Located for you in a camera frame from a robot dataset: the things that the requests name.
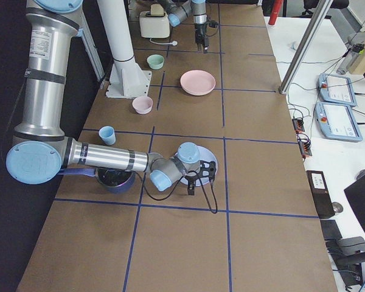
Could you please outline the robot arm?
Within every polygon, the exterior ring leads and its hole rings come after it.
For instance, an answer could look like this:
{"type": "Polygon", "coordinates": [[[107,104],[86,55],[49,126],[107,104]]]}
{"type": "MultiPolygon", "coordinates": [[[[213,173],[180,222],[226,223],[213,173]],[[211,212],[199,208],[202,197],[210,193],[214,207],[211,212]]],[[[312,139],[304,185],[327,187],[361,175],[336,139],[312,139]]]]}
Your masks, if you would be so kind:
{"type": "Polygon", "coordinates": [[[147,172],[160,191],[181,178],[196,179],[200,151],[183,143],[171,158],[78,142],[60,127],[61,107],[71,39],[83,26],[81,1],[28,1],[26,16],[32,25],[22,122],[15,127],[6,167],[26,184],[51,180],[68,165],[147,172]]]}
{"type": "Polygon", "coordinates": [[[189,16],[193,16],[195,42],[198,49],[202,49],[204,54],[208,53],[209,37],[206,35],[208,18],[205,0],[186,1],[180,6],[170,0],[159,0],[157,3],[166,11],[172,27],[180,25],[189,16]]]}

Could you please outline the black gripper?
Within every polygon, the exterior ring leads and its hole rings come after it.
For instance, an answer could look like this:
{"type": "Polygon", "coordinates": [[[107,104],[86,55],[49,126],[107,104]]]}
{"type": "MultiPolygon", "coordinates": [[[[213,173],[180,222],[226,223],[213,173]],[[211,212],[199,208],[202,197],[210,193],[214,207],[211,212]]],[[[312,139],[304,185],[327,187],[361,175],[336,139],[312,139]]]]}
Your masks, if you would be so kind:
{"type": "Polygon", "coordinates": [[[188,195],[194,195],[195,194],[195,186],[200,185],[199,173],[196,170],[191,170],[187,173],[187,175],[185,176],[185,179],[187,180],[187,193],[188,193],[188,195]]]}
{"type": "Polygon", "coordinates": [[[201,44],[203,44],[203,53],[208,53],[209,45],[207,44],[207,36],[206,36],[206,23],[202,24],[194,24],[195,28],[195,42],[197,45],[197,50],[201,50],[201,44]]]}

